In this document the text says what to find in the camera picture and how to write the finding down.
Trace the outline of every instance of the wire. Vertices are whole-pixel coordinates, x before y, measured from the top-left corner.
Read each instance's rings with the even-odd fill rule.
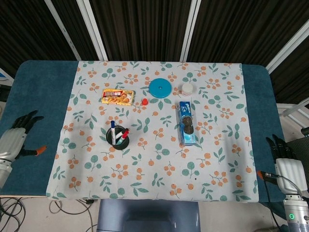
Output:
[[[95,226],[97,226],[97,224],[96,224],[96,225],[93,225],[93,226],[92,226],[92,229],[93,229]],[[85,232],[88,232],[90,229],[91,229],[91,227],[89,227]]]
[[[91,207],[91,205],[89,206],[89,207],[87,207],[86,206],[86,209],[84,210],[84,211],[82,211],[82,212],[79,212],[79,213],[71,213],[71,212],[67,212],[67,211],[65,211],[65,210],[63,210],[62,209],[62,206],[63,206],[63,204],[62,204],[62,201],[59,201],[60,202],[60,205],[58,205],[58,203],[56,202],[56,201],[51,201],[50,203],[49,203],[49,211],[52,213],[52,214],[56,214],[56,213],[58,213],[59,211],[62,211],[63,213],[66,213],[66,214],[69,214],[69,215],[78,215],[78,214],[82,214],[82,213],[84,213],[84,212],[86,212],[87,210],[89,210],[89,208]],[[53,211],[51,211],[51,204],[52,203],[55,203],[56,204],[56,206],[59,208],[59,211],[58,212],[53,212]]]
[[[62,206],[63,206],[62,201],[59,201],[59,204],[60,204],[60,205],[58,205],[58,203],[57,203],[56,201],[51,201],[51,202],[49,203],[49,212],[51,212],[52,214],[57,214],[57,213],[59,213],[59,212],[61,211],[61,212],[63,212],[63,213],[69,214],[69,215],[79,215],[79,214],[82,214],[82,213],[84,213],[84,212],[87,211],[88,214],[89,214],[90,223],[91,223],[91,227],[89,227],[89,229],[91,229],[91,232],[93,232],[93,227],[94,227],[94,225],[93,225],[92,216],[91,216],[91,213],[90,213],[90,210],[89,210],[89,208],[92,206],[92,203],[87,207],[87,206],[85,205],[86,201],[83,201],[83,200],[76,200],[76,201],[77,201],[78,203],[80,203],[81,205],[83,205],[86,209],[85,209],[84,211],[82,211],[82,212],[79,212],[79,213],[71,213],[71,212],[67,212],[67,211],[65,211],[65,210],[62,209]],[[56,206],[59,208],[58,211],[53,212],[53,211],[51,210],[51,205],[52,205],[52,203],[55,203],[55,204],[56,204]]]
[[[287,180],[289,183],[291,183],[291,185],[293,185],[294,188],[297,190],[297,193],[300,196],[300,198],[303,199],[303,194],[302,194],[301,190],[299,189],[299,187],[292,180],[290,180],[290,179],[288,179],[288,178],[286,178],[286,177],[284,177],[282,175],[277,175],[277,176],[281,177],[281,178]]]
[[[273,219],[274,219],[274,221],[275,221],[275,223],[276,223],[276,225],[277,225],[278,230],[279,230],[280,232],[282,232],[281,229],[280,229],[280,226],[279,226],[279,224],[278,224],[278,222],[277,222],[277,220],[276,220],[276,218],[275,218],[274,212],[272,211],[272,208],[271,208],[271,202],[270,202],[268,187],[267,187],[267,184],[266,184],[266,180],[265,180],[265,179],[264,179],[264,185],[265,185],[265,188],[266,188],[266,193],[267,193],[267,198],[268,198],[268,205],[269,205],[269,209],[270,209],[271,215],[272,215],[272,217],[273,217]]]
[[[19,229],[20,229],[21,225],[23,224],[23,222],[25,220],[25,217],[26,217],[26,208],[25,208],[24,204],[21,202],[21,199],[22,198],[18,199],[18,198],[14,198],[14,197],[13,198],[11,198],[11,197],[0,198],[0,222],[2,221],[2,218],[3,218],[4,215],[9,216],[8,219],[6,220],[3,228],[0,230],[0,232],[2,232],[6,228],[6,226],[9,223],[11,218],[14,218],[16,220],[17,224],[18,224],[18,226],[17,226],[17,228],[16,228],[16,230],[14,232],[19,231]],[[8,202],[10,200],[15,200],[16,202],[8,204]],[[19,206],[20,209],[19,209],[19,211],[17,213],[14,214],[17,206]],[[17,216],[22,211],[24,212],[24,215],[23,215],[22,221],[20,222],[20,220],[19,220],[19,218]]]

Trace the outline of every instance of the metal frame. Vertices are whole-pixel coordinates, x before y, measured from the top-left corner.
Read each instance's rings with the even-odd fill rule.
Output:
[[[108,61],[89,0],[76,0],[99,60]]]
[[[298,30],[298,32],[286,43],[280,52],[266,66],[271,74],[307,37],[309,36],[309,20]]]
[[[66,40],[67,40],[67,42],[68,42],[70,48],[72,49],[72,52],[74,53],[76,59],[77,59],[77,60],[82,60],[81,57],[80,57],[80,55],[78,54],[78,51],[76,50],[76,48],[75,48],[75,46],[74,46],[74,43],[72,42],[72,40],[71,40],[69,34],[67,33],[67,30],[66,30],[66,28],[64,27],[64,25],[63,25],[63,23],[62,23],[62,21],[61,21],[59,15],[58,15],[58,13],[57,13],[57,11],[56,11],[56,9],[55,9],[55,7],[54,7],[52,1],[51,1],[51,0],[44,0],[44,1],[45,1],[45,3],[46,3],[46,5],[47,5],[47,7],[48,7],[48,9],[49,9],[49,11],[50,11],[50,13],[52,13],[52,15],[53,15],[55,21],[57,22],[57,24],[58,24],[58,26],[59,26],[59,28],[60,28],[62,34],[63,34],[64,37],[66,38]]]
[[[199,6],[202,0],[191,0],[191,6],[187,21],[187,27],[185,29],[185,34],[183,38],[183,48],[180,54],[180,62],[186,62],[188,58],[188,53],[190,49],[192,34],[195,27],[195,22],[197,20],[197,14],[199,10]]]
[[[309,115],[304,112],[303,110],[301,110],[302,107],[306,106],[309,104],[309,98],[304,99],[303,101],[301,101],[299,104],[293,105],[291,108],[286,109],[285,111],[283,111],[280,114],[280,117],[288,117],[290,118],[292,121],[294,121],[296,124],[298,124],[300,127],[302,128],[306,128],[308,125],[305,125],[304,123],[302,123],[301,121],[299,121],[296,117],[294,117],[292,115],[293,112],[298,111],[300,114],[302,114],[304,117],[306,117],[307,119],[309,119]]]

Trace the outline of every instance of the yellow snack box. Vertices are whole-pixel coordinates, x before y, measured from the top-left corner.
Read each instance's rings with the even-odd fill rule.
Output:
[[[132,105],[133,90],[106,88],[102,93],[102,103],[116,105]]]

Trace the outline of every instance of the table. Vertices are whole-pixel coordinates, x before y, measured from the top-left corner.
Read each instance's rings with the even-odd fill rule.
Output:
[[[19,68],[0,122],[0,133],[18,116],[38,109],[45,119],[34,126],[25,146],[35,149],[47,145],[48,149],[39,157],[20,158],[13,163],[2,195],[45,195],[77,64],[77,61],[27,61]],[[265,137],[273,133],[283,135],[270,78],[266,69],[258,65],[243,65],[243,75],[255,166],[257,170],[274,172]],[[259,201],[267,201],[260,179],[258,186]],[[273,202],[284,198],[276,186],[270,186],[270,195]]]

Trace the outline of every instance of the black curtain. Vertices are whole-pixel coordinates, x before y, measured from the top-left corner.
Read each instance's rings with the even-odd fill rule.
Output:
[[[309,97],[309,37],[270,74],[270,77],[274,83],[278,103],[298,104]]]
[[[109,60],[179,61],[191,0],[91,0]]]
[[[82,60],[98,60],[76,0],[52,0],[52,3]]]
[[[12,77],[29,59],[76,60],[43,0],[2,0],[0,67]]]
[[[266,66],[308,19],[308,0],[202,0],[187,61]]]

